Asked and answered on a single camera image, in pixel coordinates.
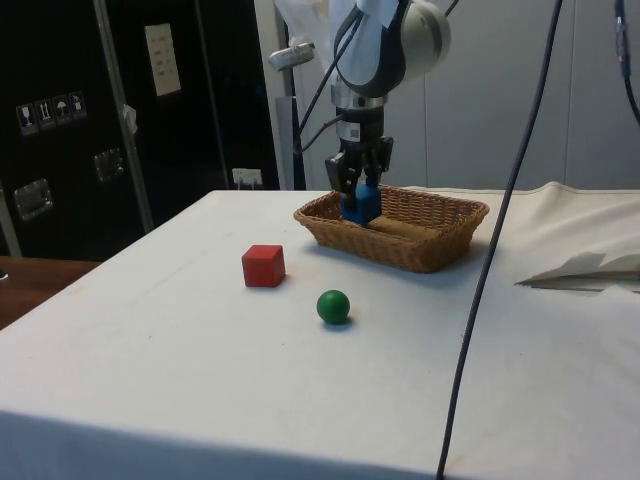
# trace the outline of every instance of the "white table cover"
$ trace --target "white table cover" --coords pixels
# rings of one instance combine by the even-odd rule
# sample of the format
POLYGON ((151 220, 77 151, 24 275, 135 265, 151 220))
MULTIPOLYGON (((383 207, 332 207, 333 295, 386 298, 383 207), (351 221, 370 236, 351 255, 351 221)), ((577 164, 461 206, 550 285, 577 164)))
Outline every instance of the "white table cover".
MULTIPOLYGON (((292 212, 319 193, 205 197, 0 332, 0 479, 430 478, 501 200, 448 193, 492 214, 470 255, 434 275, 316 246, 292 212), (280 288, 244 287, 251 244, 284 246, 280 288), (317 317, 328 289, 349 295, 352 327, 317 317)), ((514 281, 527 259, 547 268, 545 226, 592 211, 634 218, 639 202, 638 192, 555 184, 514 198, 449 478, 638 478, 640 299, 514 281)), ((606 237, 629 236, 628 223, 607 223, 606 237)), ((589 239, 602 233, 578 225, 589 239)))

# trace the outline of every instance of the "wicker basket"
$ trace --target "wicker basket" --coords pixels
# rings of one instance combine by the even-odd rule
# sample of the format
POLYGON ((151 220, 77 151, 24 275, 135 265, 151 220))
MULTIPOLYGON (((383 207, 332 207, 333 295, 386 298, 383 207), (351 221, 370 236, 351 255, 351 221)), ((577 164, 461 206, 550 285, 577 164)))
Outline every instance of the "wicker basket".
POLYGON ((380 187, 383 216, 363 228, 342 218, 340 195, 314 200, 294 218, 318 244, 410 272, 441 270, 469 249, 473 232, 489 213, 481 202, 380 187))

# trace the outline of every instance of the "wall outlet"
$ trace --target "wall outlet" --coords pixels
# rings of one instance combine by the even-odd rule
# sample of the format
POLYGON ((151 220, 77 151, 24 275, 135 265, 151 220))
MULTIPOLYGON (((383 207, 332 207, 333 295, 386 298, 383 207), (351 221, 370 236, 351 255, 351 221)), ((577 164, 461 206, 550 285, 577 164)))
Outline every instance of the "wall outlet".
POLYGON ((262 170, 256 168, 234 168, 233 183, 239 187, 261 187, 262 170))

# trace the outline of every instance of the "electrical cord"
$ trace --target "electrical cord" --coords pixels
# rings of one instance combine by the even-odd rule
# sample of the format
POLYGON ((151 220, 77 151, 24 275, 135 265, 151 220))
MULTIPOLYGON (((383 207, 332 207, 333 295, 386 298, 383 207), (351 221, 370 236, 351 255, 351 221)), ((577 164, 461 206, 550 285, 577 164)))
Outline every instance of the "electrical cord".
POLYGON ((458 2, 460 2, 460 0, 453 0, 453 2, 451 2, 451 5, 449 5, 449 8, 447 8, 447 11, 444 13, 445 17, 448 17, 451 14, 451 12, 453 12, 453 10, 458 5, 458 2))
POLYGON ((633 86, 631 85, 631 79, 624 79, 624 88, 627 91, 627 99, 629 100, 629 106, 633 112, 633 116, 636 117, 638 126, 640 126, 640 110, 638 109, 638 103, 636 102, 636 96, 633 93, 633 86))
POLYGON ((529 121, 527 123, 527 128, 525 130, 524 137, 522 139, 522 143, 518 151, 518 156, 516 157, 515 163, 513 165, 513 169, 511 171, 511 175, 509 177, 509 181, 507 183, 507 188, 505 190, 504 198, 502 200, 502 206, 500 207, 500 212, 498 213, 498 220, 496 221, 496 226, 493 231, 493 236, 491 237, 491 242, 489 243, 489 251, 487 252, 484 265, 482 266, 482 272, 480 273, 478 286, 476 288, 476 292, 473 297, 473 303, 471 304, 471 311, 469 312, 469 319, 467 320, 467 328, 465 330, 464 337, 462 340, 462 347, 460 350, 458 365, 456 367, 456 372, 455 372, 454 381, 453 381, 451 400, 449 404, 449 412, 447 415, 447 424, 445 428, 444 441, 442 444, 442 452, 440 454, 440 463, 438 465, 436 480, 444 479, 444 470, 447 464, 447 456, 449 455, 449 448, 451 446, 451 436, 453 433, 453 424, 454 424, 455 415, 456 415, 456 407, 458 404, 458 395, 460 394, 460 385, 462 383, 462 374, 464 372, 464 366, 467 360, 469 346, 471 344, 471 337, 473 336, 473 328, 476 322, 476 317, 478 315, 478 308, 480 307, 480 301, 482 300, 482 294, 484 293, 484 288, 487 283, 487 277, 489 276, 489 271, 491 270, 491 264, 493 262, 496 249, 498 247, 500 234, 502 233, 502 228, 504 226, 504 222, 507 217, 507 211, 509 210, 509 203, 511 202, 513 190, 515 189, 516 181, 518 180, 518 174, 520 173, 520 168, 522 167, 525 154, 527 153, 527 149, 529 148, 529 142, 531 141, 533 128, 536 124, 538 113, 540 112, 540 105, 542 103, 542 97, 544 96, 544 91, 547 84, 547 77, 549 74, 549 66, 551 65, 551 54, 553 53, 553 46, 555 43, 556 31, 558 28, 558 20, 560 18, 560 12, 562 10, 562 2, 563 0, 556 0, 553 16, 551 19, 551 27, 549 29, 549 33, 547 37, 547 46, 544 54, 542 71, 540 73, 540 79, 538 81, 538 89, 537 89, 535 100, 533 103, 533 108, 529 115, 529 121))
POLYGON ((322 95, 322 91, 324 90, 324 87, 327 85, 327 82, 329 81, 329 78, 331 78, 331 74, 336 69, 336 66, 338 65, 338 62, 340 61, 340 59, 344 55, 344 52, 347 50, 347 48, 349 47, 349 45, 353 41, 353 37, 355 37, 356 32, 358 31, 358 27, 360 27, 360 24, 362 23, 362 19, 364 18, 364 12, 362 12, 361 10, 358 10, 357 8, 354 8, 354 10, 352 11, 351 17, 352 18, 350 19, 349 23, 347 24, 347 28, 346 28, 348 30, 349 28, 353 27, 351 29, 351 33, 349 34, 349 36, 345 40, 345 42, 342 45, 342 47, 340 47, 340 50, 338 51, 338 53, 335 55, 335 57, 333 59, 333 62, 331 62, 331 65, 329 66, 329 69, 327 70, 327 72, 324 74, 324 77, 322 77, 322 81, 320 82, 320 85, 318 86, 318 89, 316 90, 316 93, 313 96, 313 99, 311 100, 311 103, 309 104, 309 108, 307 108, 307 111, 305 112, 304 117, 302 118, 302 122, 300 123, 300 128, 298 129, 298 135, 297 135, 297 138, 296 138, 296 142, 294 144, 296 153, 303 151, 303 149, 301 149, 302 132, 303 132, 304 128, 307 126, 307 122, 309 121, 309 117, 311 117, 311 114, 313 113, 313 109, 316 107, 316 104, 318 103, 318 100, 320 99, 320 95, 322 95))
POLYGON ((320 128, 320 130, 318 130, 318 133, 316 133, 313 138, 311 140, 309 140, 309 143, 307 143, 304 147, 302 147, 301 150, 296 150, 296 155, 299 155, 301 153, 306 152, 307 150, 309 150, 311 148, 311 146, 316 142, 316 140, 318 138, 320 138, 320 135, 322 135, 325 130, 329 127, 331 127, 332 125, 335 125, 336 123, 338 123, 340 120, 342 120, 343 115, 338 115, 337 117, 335 117, 333 120, 329 120, 327 123, 325 123, 324 125, 322 125, 322 128, 320 128))
POLYGON ((631 107, 633 116, 638 122, 638 126, 640 126, 640 110, 638 110, 638 103, 636 102, 633 85, 631 84, 631 54, 629 52, 629 39, 627 37, 627 14, 624 0, 615 1, 615 12, 618 61, 620 62, 620 69, 622 71, 622 77, 624 78, 624 88, 627 93, 627 99, 629 100, 629 106, 631 107))

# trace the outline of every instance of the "blue cube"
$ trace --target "blue cube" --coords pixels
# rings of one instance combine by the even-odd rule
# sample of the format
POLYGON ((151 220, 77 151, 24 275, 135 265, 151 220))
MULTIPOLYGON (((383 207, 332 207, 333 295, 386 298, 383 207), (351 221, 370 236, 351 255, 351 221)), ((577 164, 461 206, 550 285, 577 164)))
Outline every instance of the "blue cube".
POLYGON ((366 227, 369 222, 382 215, 382 196, 376 187, 358 185, 356 188, 356 209, 345 208, 344 197, 340 200, 342 216, 345 220, 366 227))

